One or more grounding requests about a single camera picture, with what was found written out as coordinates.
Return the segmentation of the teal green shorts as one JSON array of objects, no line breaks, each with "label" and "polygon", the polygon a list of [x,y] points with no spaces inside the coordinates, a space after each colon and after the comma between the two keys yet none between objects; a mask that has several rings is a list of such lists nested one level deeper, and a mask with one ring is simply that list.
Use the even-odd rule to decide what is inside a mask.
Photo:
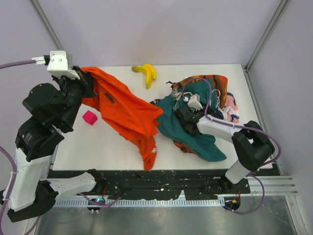
[{"label": "teal green shorts", "polygon": [[[180,94],[185,83],[186,80],[173,83],[172,92],[161,98],[161,101],[156,104],[163,110],[163,114],[157,118],[159,132],[171,139],[176,147],[184,153],[196,154],[208,162],[220,162],[227,159],[226,155],[215,145],[216,138],[214,136],[203,134],[191,136],[187,134],[174,115],[176,109],[187,106]],[[186,94],[187,92],[200,95],[202,105],[206,105],[210,95],[207,83],[199,79],[193,80],[185,87],[184,95],[190,97],[190,94]]]}]

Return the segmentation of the orange shorts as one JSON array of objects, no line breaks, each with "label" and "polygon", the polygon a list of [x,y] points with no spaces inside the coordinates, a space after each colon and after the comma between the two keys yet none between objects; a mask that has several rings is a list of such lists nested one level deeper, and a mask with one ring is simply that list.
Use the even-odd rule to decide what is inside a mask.
[{"label": "orange shorts", "polygon": [[151,170],[157,156],[157,118],[164,111],[135,96],[127,85],[98,67],[83,67],[82,71],[93,77],[97,93],[93,98],[83,98],[82,103],[99,111],[108,125],[137,146],[144,170]]}]

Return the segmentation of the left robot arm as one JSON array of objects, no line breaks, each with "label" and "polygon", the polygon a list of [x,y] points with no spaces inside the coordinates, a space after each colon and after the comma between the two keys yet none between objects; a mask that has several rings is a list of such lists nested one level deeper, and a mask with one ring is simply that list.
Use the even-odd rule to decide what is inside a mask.
[{"label": "left robot arm", "polygon": [[8,187],[0,193],[11,222],[41,216],[57,201],[105,188],[103,175],[95,169],[54,182],[41,179],[64,134],[73,131],[83,99],[96,95],[92,75],[77,66],[51,76],[55,85],[35,86],[22,102],[31,118],[18,129],[15,167]]}]

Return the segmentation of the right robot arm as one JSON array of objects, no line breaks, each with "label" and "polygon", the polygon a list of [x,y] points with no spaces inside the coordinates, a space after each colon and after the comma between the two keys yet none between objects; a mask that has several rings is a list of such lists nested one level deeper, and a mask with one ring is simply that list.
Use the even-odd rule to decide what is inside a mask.
[{"label": "right robot arm", "polygon": [[237,161],[221,176],[223,190],[230,191],[249,173],[258,170],[275,152],[260,125],[255,121],[237,127],[235,123],[222,119],[222,114],[212,110],[194,110],[184,105],[174,115],[191,136],[212,135],[233,144]]}]

